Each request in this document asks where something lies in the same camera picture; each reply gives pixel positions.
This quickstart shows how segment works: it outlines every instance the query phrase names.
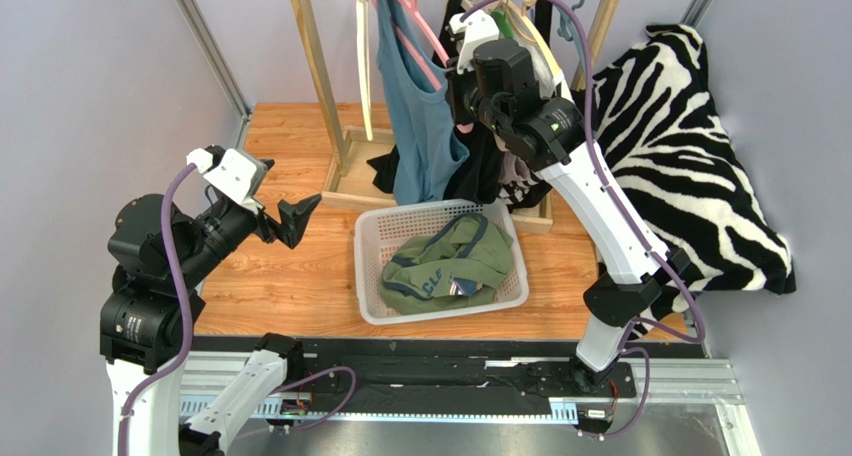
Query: wooden clothing rack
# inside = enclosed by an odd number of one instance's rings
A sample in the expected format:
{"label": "wooden clothing rack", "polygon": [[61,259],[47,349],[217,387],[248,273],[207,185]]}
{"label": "wooden clothing rack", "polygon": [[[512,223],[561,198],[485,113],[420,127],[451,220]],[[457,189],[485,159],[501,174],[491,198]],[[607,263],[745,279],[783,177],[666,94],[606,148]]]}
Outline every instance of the wooden clothing rack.
{"label": "wooden clothing rack", "polygon": [[[597,61],[603,47],[619,1],[600,0],[594,21],[588,31],[592,65]],[[394,143],[393,133],[376,129],[373,141],[367,141],[364,128],[341,127],[311,0],[290,0],[290,2],[334,151],[334,159],[323,186],[324,204],[357,211],[395,206],[396,203],[391,195],[384,194],[373,186],[374,171],[366,162],[368,159],[390,151]],[[577,68],[571,87],[574,89],[584,87],[582,68]],[[553,225],[551,211],[548,194],[537,207],[515,211],[512,217],[518,231],[549,233]]]}

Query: pink hanger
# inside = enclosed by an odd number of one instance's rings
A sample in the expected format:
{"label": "pink hanger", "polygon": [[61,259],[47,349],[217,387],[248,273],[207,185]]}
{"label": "pink hanger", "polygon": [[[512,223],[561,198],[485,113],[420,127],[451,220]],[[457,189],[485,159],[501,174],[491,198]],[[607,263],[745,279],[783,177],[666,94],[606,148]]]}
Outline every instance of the pink hanger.
{"label": "pink hanger", "polygon": [[444,50],[444,47],[441,45],[441,42],[438,41],[438,36],[435,35],[435,32],[432,31],[432,28],[429,27],[429,24],[423,19],[423,15],[420,14],[420,7],[418,4],[418,0],[397,0],[408,13],[414,19],[414,22],[417,23],[417,26],[426,35],[426,39],[429,41],[429,44],[432,46],[432,49],[435,50],[435,53],[438,55],[438,59],[441,60],[441,64],[444,67],[447,66],[447,60],[450,59],[449,55],[447,55],[447,51]]}
{"label": "pink hanger", "polygon": [[[376,0],[370,1],[373,3],[373,7],[376,7]],[[399,29],[399,26],[397,26],[396,24],[393,25],[393,30],[394,33],[396,33],[396,38],[399,39],[399,41],[402,43],[402,46],[408,51],[411,57],[414,58],[414,61],[423,71],[423,74],[426,75],[426,79],[428,79],[429,82],[432,84],[432,87],[436,91],[441,89],[441,81],[439,81],[438,78],[435,76],[435,73],[432,72],[432,68],[429,67],[429,64],[426,62],[425,59],[423,59],[423,56],[420,54],[419,51],[417,51],[417,48],[414,46],[411,40],[408,39],[405,33],[403,33],[402,30]]]}
{"label": "pink hanger", "polygon": [[[373,3],[373,7],[376,6],[376,0],[370,0]],[[426,20],[423,19],[423,15],[420,14],[420,6],[418,0],[397,0],[402,5],[402,7],[406,10],[406,12],[414,18],[414,21],[417,23],[417,26],[420,27],[420,30],[423,34],[426,35],[426,39],[429,41],[429,44],[432,45],[432,48],[435,50],[435,54],[438,55],[438,59],[441,60],[441,64],[444,67],[447,66],[447,60],[450,59],[447,51],[444,49],[444,46],[438,40],[438,37],[432,31],[432,28],[429,27],[429,24],[426,23]],[[399,29],[396,25],[394,25],[394,31],[396,32],[397,39],[400,40],[402,45],[408,50],[414,60],[417,62],[417,65],[420,66],[420,69],[423,70],[423,73],[426,74],[426,77],[429,79],[429,82],[435,87],[435,89],[441,88],[441,83],[435,77],[434,73],[432,73],[431,69],[427,66],[426,61],[420,55],[420,53],[415,49],[414,44],[405,36],[402,30]],[[462,134],[468,134],[473,130],[473,124],[458,124],[456,128]]]}

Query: white plastic basket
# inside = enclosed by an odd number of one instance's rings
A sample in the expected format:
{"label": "white plastic basket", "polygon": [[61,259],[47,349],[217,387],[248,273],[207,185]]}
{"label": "white plastic basket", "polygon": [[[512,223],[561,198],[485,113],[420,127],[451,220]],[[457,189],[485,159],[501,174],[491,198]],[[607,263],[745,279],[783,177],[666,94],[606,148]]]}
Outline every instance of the white plastic basket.
{"label": "white plastic basket", "polygon": [[[379,295],[382,269],[397,249],[414,236],[431,236],[460,214],[482,213],[511,236],[515,265],[497,288],[494,302],[472,308],[450,309],[423,314],[401,315],[387,307]],[[411,321],[463,316],[520,306],[530,294],[527,267],[518,243],[518,234],[503,203],[481,205],[454,199],[367,211],[355,222],[355,287],[361,316],[370,324],[397,324]]]}

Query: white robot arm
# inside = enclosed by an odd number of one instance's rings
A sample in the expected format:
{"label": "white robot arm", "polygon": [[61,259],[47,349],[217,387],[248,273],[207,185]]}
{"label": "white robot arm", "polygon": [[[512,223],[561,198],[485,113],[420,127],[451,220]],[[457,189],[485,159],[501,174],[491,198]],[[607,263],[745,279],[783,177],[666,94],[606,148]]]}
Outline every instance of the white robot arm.
{"label": "white robot arm", "polygon": [[[616,360],[627,325],[667,282],[651,253],[668,257],[678,272],[686,259],[680,251],[670,252],[648,229],[611,175],[606,178],[609,187],[601,183],[596,167],[607,173],[609,168],[597,142],[586,144],[582,115],[564,80],[555,82],[558,96],[542,100],[529,51],[511,39],[499,39],[497,25],[482,10],[461,18],[450,21],[453,37],[462,40],[447,73],[447,102],[455,122],[491,127],[509,151],[568,202],[606,264],[606,273],[585,294],[592,316],[577,347],[589,378],[599,380]],[[650,249],[613,197],[626,207]]]}
{"label": "white robot arm", "polygon": [[[281,220],[275,221],[254,198],[273,161],[211,146],[193,151],[187,162],[195,165],[217,194],[216,202],[194,218],[171,205],[171,239],[188,289],[197,287],[252,233],[267,243],[281,241],[295,247],[320,202],[319,195],[296,205],[281,201]],[[181,307],[177,298],[164,252],[163,198],[149,194],[128,203],[116,218],[116,231],[108,245],[119,262],[113,294],[101,309],[101,354],[107,360],[115,414],[113,454],[223,456],[249,416],[275,388],[288,378],[304,377],[302,345],[267,334],[256,344],[240,375],[216,400],[179,424],[185,362],[171,373],[165,369],[188,353],[188,348],[181,348],[182,312],[191,313],[195,321],[204,302],[195,291],[189,294],[188,308]],[[143,381],[150,383],[152,375],[165,376],[142,390],[132,404],[132,414],[123,416],[128,395]]]}

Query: wooden floor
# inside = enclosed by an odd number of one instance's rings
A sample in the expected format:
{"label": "wooden floor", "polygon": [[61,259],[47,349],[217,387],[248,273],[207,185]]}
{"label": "wooden floor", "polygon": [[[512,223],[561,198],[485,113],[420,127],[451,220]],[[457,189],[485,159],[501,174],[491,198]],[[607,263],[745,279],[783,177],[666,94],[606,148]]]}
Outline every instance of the wooden floor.
{"label": "wooden floor", "polygon": [[[374,108],[376,127],[390,127]],[[360,105],[340,105],[343,125],[363,125]],[[245,149],[275,159],[258,193],[274,208],[320,191],[331,146],[315,104],[258,105]],[[250,237],[204,284],[207,307],[196,334],[276,332],[290,336],[483,339],[579,339],[588,310],[582,294],[596,279],[592,243],[561,198],[553,198],[551,234],[520,235],[530,296],[517,308],[421,323],[372,326],[355,296],[354,211],[320,205],[302,243],[290,250]],[[683,320],[666,323],[683,330]],[[654,332],[649,339],[668,339]]]}

